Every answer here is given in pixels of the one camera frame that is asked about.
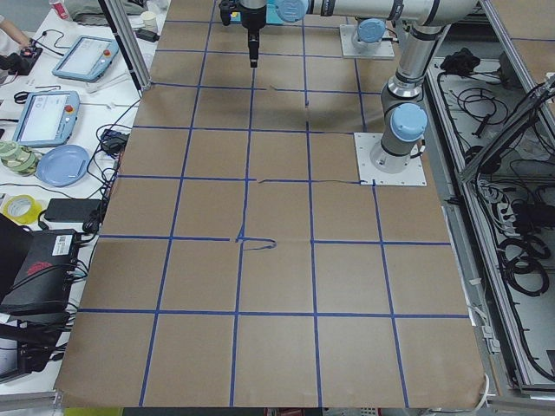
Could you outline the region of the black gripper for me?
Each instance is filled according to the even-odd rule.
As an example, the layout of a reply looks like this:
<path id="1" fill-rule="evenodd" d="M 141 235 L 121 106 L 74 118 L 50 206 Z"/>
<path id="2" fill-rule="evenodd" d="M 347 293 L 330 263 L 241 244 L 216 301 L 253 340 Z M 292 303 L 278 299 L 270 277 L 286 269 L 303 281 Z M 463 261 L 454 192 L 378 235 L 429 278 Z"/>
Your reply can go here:
<path id="1" fill-rule="evenodd" d="M 219 2 L 220 19 L 224 26 L 229 26 L 232 13 L 240 14 L 242 26 L 248 29 L 248 49 L 250 68 L 258 67 L 259 30 L 266 25 L 266 0 L 221 0 Z"/>

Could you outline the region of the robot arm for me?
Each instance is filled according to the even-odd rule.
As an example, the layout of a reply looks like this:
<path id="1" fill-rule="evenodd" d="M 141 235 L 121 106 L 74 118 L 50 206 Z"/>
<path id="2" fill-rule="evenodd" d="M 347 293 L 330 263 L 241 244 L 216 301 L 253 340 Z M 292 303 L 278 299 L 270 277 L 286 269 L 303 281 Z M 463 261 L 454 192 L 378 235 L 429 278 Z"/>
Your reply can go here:
<path id="1" fill-rule="evenodd" d="M 411 138 L 403 137 L 413 115 L 399 111 L 408 104 L 415 115 L 426 122 L 426 113 L 416 104 L 421 85 L 444 32 L 472 11 L 474 1 L 277 1 L 281 19 L 294 23 L 307 14 L 329 16 L 376 17 L 388 21 L 398 19 L 411 22 L 404 49 L 395 74 L 384 85 L 381 95 L 384 112 L 384 132 L 380 148 L 386 154 L 400 158 L 409 155 L 425 127 L 416 130 Z"/>
<path id="2" fill-rule="evenodd" d="M 357 22 L 353 43 L 359 49 L 377 46 L 387 30 L 384 20 L 366 18 Z"/>

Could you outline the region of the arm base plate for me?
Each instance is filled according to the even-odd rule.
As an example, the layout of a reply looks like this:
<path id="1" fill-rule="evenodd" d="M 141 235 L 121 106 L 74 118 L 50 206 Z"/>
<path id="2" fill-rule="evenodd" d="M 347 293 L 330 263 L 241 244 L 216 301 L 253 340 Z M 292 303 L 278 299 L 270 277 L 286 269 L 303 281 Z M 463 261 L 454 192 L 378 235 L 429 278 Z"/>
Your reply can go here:
<path id="1" fill-rule="evenodd" d="M 395 52 L 392 42 L 383 37 L 377 42 L 363 42 L 356 39 L 356 26 L 342 24 L 339 27 L 343 58 L 393 60 Z"/>
<path id="2" fill-rule="evenodd" d="M 392 156 L 382 148 L 381 133 L 354 133 L 359 182 L 362 185 L 426 186 L 426 176 L 413 145 L 410 154 Z"/>

